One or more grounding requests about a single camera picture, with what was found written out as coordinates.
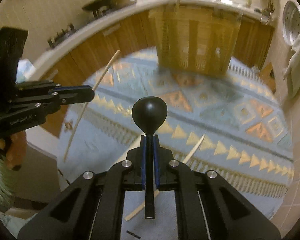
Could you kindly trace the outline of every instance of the screw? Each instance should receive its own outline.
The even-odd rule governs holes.
[[[169,165],[171,167],[177,167],[179,165],[179,162],[177,160],[171,160],[169,161]]]
[[[208,171],[207,172],[207,176],[210,178],[210,179],[214,179],[216,176],[217,176],[217,173],[215,171]]]
[[[129,161],[129,160],[124,160],[124,161],[121,163],[121,165],[122,165],[123,167],[125,167],[125,168],[128,168],[128,167],[130,167],[130,166],[132,165],[132,162]]]
[[[84,174],[83,174],[83,177],[85,179],[92,179],[93,177],[93,173],[91,171],[86,171]]]

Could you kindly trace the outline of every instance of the person's arm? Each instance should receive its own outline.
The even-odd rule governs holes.
[[[26,154],[26,132],[11,135],[11,146],[5,160],[0,159],[0,206],[9,208],[13,202],[17,171],[12,171],[20,165]]]

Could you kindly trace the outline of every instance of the white countertop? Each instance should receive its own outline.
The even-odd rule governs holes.
[[[109,15],[106,15],[98,20],[95,20],[83,28],[76,31],[73,35],[56,46],[54,49],[50,49],[44,52],[35,62],[35,72],[31,74],[30,80],[40,79],[56,62],[64,57],[68,52],[74,49],[76,46],[84,42],[86,39],[105,29],[106,27],[125,19],[133,14],[149,10],[151,8],[158,7],[160,5],[175,3],[177,0],[140,0],[135,5],[131,5],[115,11]],[[243,15],[261,20],[261,14],[256,13],[254,8],[246,8],[235,2],[229,0],[181,0],[181,4],[196,4],[203,6],[214,6],[220,9],[242,12]],[[262,22],[266,23],[267,17],[262,18]]]

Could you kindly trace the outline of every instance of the cabinet handle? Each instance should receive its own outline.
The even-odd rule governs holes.
[[[48,80],[50,80],[50,79],[53,79],[57,74],[59,73],[59,71],[56,69],[56,70],[54,70],[51,74],[50,74],[50,76],[48,76]]]
[[[103,32],[103,36],[106,37],[108,35],[110,35],[111,33],[117,31],[120,29],[120,23],[115,25],[115,26],[112,26],[111,28],[107,29],[106,31]]]

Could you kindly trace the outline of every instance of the black spoon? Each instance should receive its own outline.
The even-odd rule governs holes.
[[[146,135],[146,219],[154,219],[153,134],[163,124],[167,114],[166,103],[157,97],[141,98],[132,108],[134,122]]]

